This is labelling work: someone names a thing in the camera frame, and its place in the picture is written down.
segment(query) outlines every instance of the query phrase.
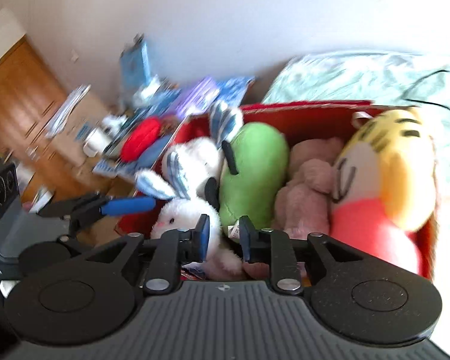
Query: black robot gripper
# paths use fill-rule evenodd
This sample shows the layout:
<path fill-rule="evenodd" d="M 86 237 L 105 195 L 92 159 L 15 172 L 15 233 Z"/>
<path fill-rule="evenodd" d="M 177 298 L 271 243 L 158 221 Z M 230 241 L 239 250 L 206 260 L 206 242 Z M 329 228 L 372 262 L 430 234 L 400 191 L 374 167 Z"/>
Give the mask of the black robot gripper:
<path fill-rule="evenodd" d="M 182 265 L 207 256 L 209 231 L 202 215 L 195 229 L 75 248 L 30 273 L 5 302 L 22 339 L 6 359 L 448 359 L 428 339 L 442 300 L 425 278 L 327 235 L 290 240 L 242 217 L 237 253 L 269 264 L 269 279 L 180 280 Z"/>

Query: white cup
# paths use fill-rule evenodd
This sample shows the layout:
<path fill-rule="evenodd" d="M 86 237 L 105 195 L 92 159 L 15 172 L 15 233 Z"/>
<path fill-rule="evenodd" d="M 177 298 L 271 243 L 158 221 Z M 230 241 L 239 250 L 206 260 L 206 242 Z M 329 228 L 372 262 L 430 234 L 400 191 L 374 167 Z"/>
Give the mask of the white cup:
<path fill-rule="evenodd" d="M 95 157 L 99 153 L 102 154 L 111 142 L 111 138 L 100 128 L 94 128 L 85 138 L 83 152 L 88 157 Z"/>

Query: silver bolt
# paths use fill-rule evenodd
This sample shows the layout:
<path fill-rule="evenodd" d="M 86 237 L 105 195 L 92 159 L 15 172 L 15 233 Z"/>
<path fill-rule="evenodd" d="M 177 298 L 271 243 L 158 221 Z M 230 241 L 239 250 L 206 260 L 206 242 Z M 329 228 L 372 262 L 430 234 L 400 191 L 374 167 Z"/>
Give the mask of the silver bolt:
<path fill-rule="evenodd" d="M 295 279 L 282 279 L 277 283 L 277 287 L 284 291 L 295 291 L 300 288 L 300 281 Z"/>
<path fill-rule="evenodd" d="M 168 288 L 170 283 L 165 279 L 151 279 L 145 283 L 145 287 L 152 291 L 163 291 Z"/>

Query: black cable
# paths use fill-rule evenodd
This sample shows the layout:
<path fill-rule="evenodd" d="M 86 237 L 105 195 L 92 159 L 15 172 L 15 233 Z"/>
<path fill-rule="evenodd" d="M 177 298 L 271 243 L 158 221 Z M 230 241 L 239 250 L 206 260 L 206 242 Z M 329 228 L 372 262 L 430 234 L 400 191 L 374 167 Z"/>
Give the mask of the black cable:
<path fill-rule="evenodd" d="M 408 98 L 408 93 L 411 92 L 412 90 L 414 90 L 418 84 L 420 84 L 423 80 L 426 80 L 427 78 L 429 78 L 429 77 L 431 77 L 431 76 L 433 76 L 435 74 L 438 74 L 438 73 L 450 73 L 450 70 L 440 69 L 440 70 L 437 70 L 437 71 L 435 71 L 433 73 L 427 74 L 426 76 L 423 76 L 423 77 L 419 78 L 417 81 L 415 81 L 412 84 L 411 87 L 409 87 L 408 89 L 405 90 L 405 92 L 403 92 L 402 99 L 403 100 L 407 100 L 407 101 L 411 101 L 413 103 L 437 105 L 438 107 L 442 107 L 442 108 L 445 108 L 445 109 L 450 111 L 450 107 L 448 107 L 447 105 L 434 103 L 434 102 L 429 102 L 429 101 L 425 101 L 425 100 L 414 100 L 414 99 L 409 99 Z"/>

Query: red box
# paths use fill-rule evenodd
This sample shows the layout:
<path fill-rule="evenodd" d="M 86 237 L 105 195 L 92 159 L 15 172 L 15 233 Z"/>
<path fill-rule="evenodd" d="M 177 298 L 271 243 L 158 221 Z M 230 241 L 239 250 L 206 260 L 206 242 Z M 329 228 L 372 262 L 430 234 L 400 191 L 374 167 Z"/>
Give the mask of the red box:
<path fill-rule="evenodd" d="M 364 111 L 376 116 L 388 109 L 391 107 L 371 105 L 367 101 L 255 104 L 242 107 L 245 123 L 263 122 L 274 126 L 284 133 L 290 147 L 313 138 L 340 137 L 346 142 L 356 132 L 351 124 L 354 112 Z M 191 116 L 179 126 L 169 145 L 208 135 L 208 116 Z M 161 158 L 155 163 L 154 170 L 161 173 Z M 117 231 L 122 234 L 140 232 L 149 235 L 164 203 L 158 202 L 153 211 L 145 214 L 124 216 L 118 223 Z M 422 275 L 428 279 L 433 277 L 436 229 L 434 213 L 415 236 L 415 242 L 424 256 Z"/>

